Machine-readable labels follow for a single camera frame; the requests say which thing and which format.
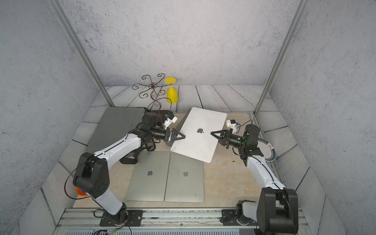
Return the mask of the silver apple laptop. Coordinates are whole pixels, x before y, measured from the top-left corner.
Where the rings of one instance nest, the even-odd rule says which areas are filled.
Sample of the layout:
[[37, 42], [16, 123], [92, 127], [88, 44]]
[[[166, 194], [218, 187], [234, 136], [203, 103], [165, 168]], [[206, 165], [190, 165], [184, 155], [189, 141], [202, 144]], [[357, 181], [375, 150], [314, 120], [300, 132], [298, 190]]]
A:
[[169, 161], [170, 152], [141, 152], [135, 164], [125, 200], [164, 201]]

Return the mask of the grey zippered laptop bag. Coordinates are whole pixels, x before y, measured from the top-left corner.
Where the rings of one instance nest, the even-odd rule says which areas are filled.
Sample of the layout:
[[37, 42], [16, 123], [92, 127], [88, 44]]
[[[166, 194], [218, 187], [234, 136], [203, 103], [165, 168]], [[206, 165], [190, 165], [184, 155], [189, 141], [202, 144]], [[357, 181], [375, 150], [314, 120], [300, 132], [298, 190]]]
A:
[[125, 137], [142, 121], [145, 112], [144, 108], [136, 107], [108, 108], [89, 140], [87, 151], [94, 153]]

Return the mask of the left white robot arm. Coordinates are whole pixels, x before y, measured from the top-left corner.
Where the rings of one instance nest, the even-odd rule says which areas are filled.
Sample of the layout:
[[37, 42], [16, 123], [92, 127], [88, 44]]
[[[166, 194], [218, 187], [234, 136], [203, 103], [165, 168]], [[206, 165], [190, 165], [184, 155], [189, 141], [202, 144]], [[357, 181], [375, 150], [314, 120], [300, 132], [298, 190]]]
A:
[[169, 128], [177, 119], [172, 112], [164, 118], [156, 112], [145, 113], [142, 122], [117, 142], [95, 153], [83, 153], [74, 170], [73, 185], [100, 205], [108, 216], [124, 222], [126, 205], [110, 190], [109, 170], [119, 161], [136, 164], [141, 151], [155, 149], [156, 140], [166, 143], [183, 140], [184, 134]]

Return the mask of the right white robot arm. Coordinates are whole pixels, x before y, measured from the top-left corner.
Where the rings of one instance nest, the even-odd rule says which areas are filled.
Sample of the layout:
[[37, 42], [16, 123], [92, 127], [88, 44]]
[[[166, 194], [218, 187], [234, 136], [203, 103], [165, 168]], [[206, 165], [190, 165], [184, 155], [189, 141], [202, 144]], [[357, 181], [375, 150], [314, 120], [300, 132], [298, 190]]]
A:
[[229, 148], [237, 148], [237, 155], [251, 170], [261, 188], [257, 202], [240, 200], [234, 215], [223, 217], [222, 223], [235, 219], [239, 225], [247, 226], [254, 222], [264, 234], [296, 234], [299, 230], [298, 195], [288, 189], [274, 175], [258, 147], [260, 128], [248, 124], [242, 136], [232, 130], [213, 131], [211, 135]]

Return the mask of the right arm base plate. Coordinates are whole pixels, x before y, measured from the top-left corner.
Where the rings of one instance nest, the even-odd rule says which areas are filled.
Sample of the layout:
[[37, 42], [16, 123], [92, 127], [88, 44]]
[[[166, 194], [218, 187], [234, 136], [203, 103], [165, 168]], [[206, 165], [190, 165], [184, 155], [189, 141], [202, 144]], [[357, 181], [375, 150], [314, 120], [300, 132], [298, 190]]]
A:
[[236, 209], [223, 209], [221, 215], [220, 223], [223, 226], [258, 226], [256, 221], [238, 213]]

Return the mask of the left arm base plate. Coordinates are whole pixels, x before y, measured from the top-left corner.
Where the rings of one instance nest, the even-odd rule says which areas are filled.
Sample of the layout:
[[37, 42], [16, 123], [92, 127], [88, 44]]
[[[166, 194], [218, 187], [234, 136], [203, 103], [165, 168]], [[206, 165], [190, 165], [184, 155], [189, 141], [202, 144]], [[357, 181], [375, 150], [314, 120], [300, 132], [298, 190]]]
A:
[[123, 224], [129, 227], [140, 227], [143, 210], [123, 210], [117, 215], [104, 212], [99, 223], [100, 227], [120, 227]]

